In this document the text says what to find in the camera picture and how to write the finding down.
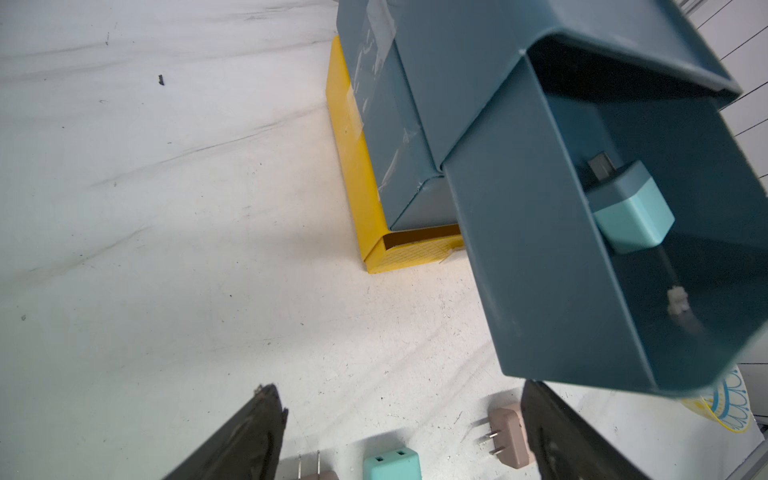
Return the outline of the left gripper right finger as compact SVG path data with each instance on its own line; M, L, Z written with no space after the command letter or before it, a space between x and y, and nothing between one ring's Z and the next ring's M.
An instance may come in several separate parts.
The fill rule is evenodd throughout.
M543 479L648 478L545 383L525 382L521 410Z

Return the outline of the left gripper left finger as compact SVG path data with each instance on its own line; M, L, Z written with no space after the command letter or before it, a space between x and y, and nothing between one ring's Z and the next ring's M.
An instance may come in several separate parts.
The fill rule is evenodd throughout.
M277 387L259 386L241 409L165 479L273 479L288 415Z

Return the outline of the teal drawer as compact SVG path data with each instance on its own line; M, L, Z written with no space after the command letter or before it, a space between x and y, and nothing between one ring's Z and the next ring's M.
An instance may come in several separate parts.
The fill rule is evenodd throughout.
M528 61L445 161L502 371L671 397L718 380L767 326L767 197L706 97L639 87L551 109ZM606 245L571 158L580 137L649 170L660 248Z

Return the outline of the teal plug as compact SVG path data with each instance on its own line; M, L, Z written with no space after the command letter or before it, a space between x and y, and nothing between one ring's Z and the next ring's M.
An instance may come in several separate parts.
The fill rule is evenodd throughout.
M419 455L409 448L398 448L363 461L364 480L421 480Z
M629 254L661 245L675 217L646 166L635 161L617 168L604 152L588 165L598 183L586 197L612 250Z

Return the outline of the yellow bottom drawer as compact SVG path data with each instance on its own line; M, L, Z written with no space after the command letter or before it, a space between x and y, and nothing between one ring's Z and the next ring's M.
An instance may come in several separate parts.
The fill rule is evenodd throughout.
M332 40L326 100L361 259L370 274L442 262L464 248L459 226L389 229L341 40Z

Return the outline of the teal drawer cabinet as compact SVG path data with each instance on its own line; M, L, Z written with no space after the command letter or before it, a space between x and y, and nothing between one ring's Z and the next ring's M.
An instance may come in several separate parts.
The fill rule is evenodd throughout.
M443 163L518 66L595 101L740 93L672 1L342 1L336 26L394 231L455 222Z

